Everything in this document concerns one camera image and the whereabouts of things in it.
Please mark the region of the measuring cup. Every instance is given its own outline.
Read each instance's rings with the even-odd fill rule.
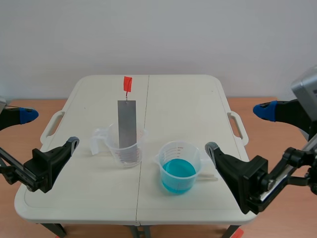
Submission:
[[[178,177],[170,174],[164,169],[164,165],[168,162],[178,159],[181,164],[179,167],[190,166],[193,175],[188,177]],[[185,141],[172,141],[164,145],[158,155],[155,157],[156,163],[159,165],[160,178],[164,187],[173,193],[182,194],[191,189],[194,185],[197,175],[202,170],[202,160],[197,147]]]
[[[99,152],[110,151],[114,159],[125,167],[132,167],[140,163],[144,152],[144,141],[148,132],[137,123],[137,143],[126,148],[119,147],[118,123],[108,128],[96,129],[90,140],[90,149],[93,155]],[[98,142],[104,143],[107,148],[100,150]]]

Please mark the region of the blue liquid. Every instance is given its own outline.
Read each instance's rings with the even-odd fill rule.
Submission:
[[[182,160],[182,159],[173,159],[168,161],[166,164],[163,165],[163,169],[171,175],[182,177],[182,178],[189,177],[196,174],[194,166],[192,166],[192,164],[189,163],[188,161]],[[172,177],[170,177],[169,179],[171,179],[173,183],[177,182],[177,180],[179,180],[179,183],[182,183],[180,179],[176,179]],[[187,188],[183,188],[179,190],[179,187],[170,187],[163,181],[162,183],[168,191],[174,192],[174,193],[184,193],[190,190],[191,188],[191,186],[189,186]]]

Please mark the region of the measuring cup with blue liquid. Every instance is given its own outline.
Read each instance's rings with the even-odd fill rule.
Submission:
[[[202,170],[197,147],[185,141],[164,145],[155,158],[163,186],[170,192],[182,194],[191,189]]]

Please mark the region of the red tag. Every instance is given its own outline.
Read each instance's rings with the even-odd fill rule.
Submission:
[[[243,236],[243,230],[241,230],[240,228],[232,235],[231,238],[241,238]]]
[[[132,86],[132,77],[124,77],[123,80],[123,90],[126,92],[131,92],[131,86]]]

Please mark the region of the table top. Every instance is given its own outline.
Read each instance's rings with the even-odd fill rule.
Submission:
[[[220,82],[211,76],[151,75],[145,121],[150,132],[148,154],[141,164],[137,208],[141,225],[242,225],[256,217],[240,211],[205,153],[205,144],[214,141],[224,153],[248,161],[241,139],[233,136],[227,115],[231,110],[222,94]],[[175,140],[192,143],[209,162],[194,186],[182,195],[171,194],[162,186],[159,167],[153,160],[164,144]]]
[[[219,175],[217,181],[197,181],[181,196],[167,194],[159,186],[153,157],[171,140],[191,142],[200,150],[215,141],[226,153],[248,159],[242,140],[230,127],[231,111],[221,84],[211,76],[134,75],[129,99],[137,101],[137,121],[149,131],[146,156],[140,165],[123,169],[110,154],[91,155],[92,131],[117,121],[116,101],[124,98],[122,79],[95,75],[78,82],[53,117],[63,116],[56,133],[42,136],[41,150],[55,148],[71,136],[79,137],[80,144],[50,192],[31,193],[21,186],[15,199],[17,213],[36,223],[242,225],[251,221],[255,215],[241,213]],[[211,162],[204,170],[217,175]]]

